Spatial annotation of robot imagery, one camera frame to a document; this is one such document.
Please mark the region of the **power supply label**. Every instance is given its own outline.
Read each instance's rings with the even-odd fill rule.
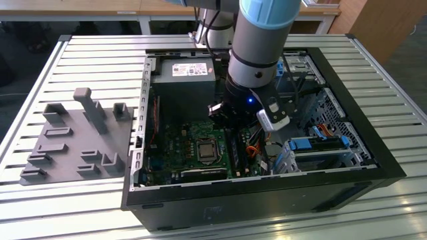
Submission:
[[[205,63],[181,63],[172,65],[172,77],[208,75]]]

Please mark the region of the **motherboard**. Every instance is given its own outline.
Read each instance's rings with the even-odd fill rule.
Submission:
[[[239,140],[244,144],[251,132],[244,129]],[[192,183],[249,177],[259,174],[259,165],[247,164],[240,172],[239,162],[231,159],[224,129],[213,122],[200,121],[165,125],[159,150],[149,154],[148,186]]]

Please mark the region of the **green circuit board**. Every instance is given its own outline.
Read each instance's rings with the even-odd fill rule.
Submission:
[[[249,138],[249,130],[241,132],[241,139]],[[200,161],[197,144],[215,142],[215,160]],[[191,122],[184,125],[167,125],[161,139],[163,151],[151,156],[152,185],[171,184],[171,175],[191,169],[225,168],[227,178],[233,178],[224,130],[212,122]]]

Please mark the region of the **aluminum table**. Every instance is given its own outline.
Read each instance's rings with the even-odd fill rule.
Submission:
[[[104,108],[124,102],[136,114],[145,49],[192,47],[185,35],[73,36],[57,42],[0,145],[0,239],[426,237],[427,116],[359,41],[344,35],[291,35],[285,47],[320,48],[407,174],[407,178],[374,190],[344,208],[149,233],[133,214],[120,210],[123,178],[19,185],[45,122],[41,111],[47,103],[81,108],[72,94],[75,88],[88,87]]]

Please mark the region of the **black ring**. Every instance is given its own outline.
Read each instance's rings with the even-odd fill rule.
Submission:
[[[253,62],[249,62],[247,60],[244,60],[241,57],[237,56],[237,54],[235,53],[233,49],[231,49],[231,54],[233,55],[235,59],[243,63],[244,65],[252,67],[252,68],[257,68],[257,69],[267,69],[269,67],[272,67],[273,65],[277,64],[276,61],[271,62],[271,63],[264,63],[264,64],[259,64],[259,63],[253,63]]]
[[[205,28],[208,28],[209,24],[205,22],[203,26],[204,26]],[[213,31],[221,31],[221,30],[229,29],[232,26],[233,26],[233,24],[231,23],[231,24],[228,24],[228,25],[225,25],[225,26],[211,26],[209,29],[213,30]]]

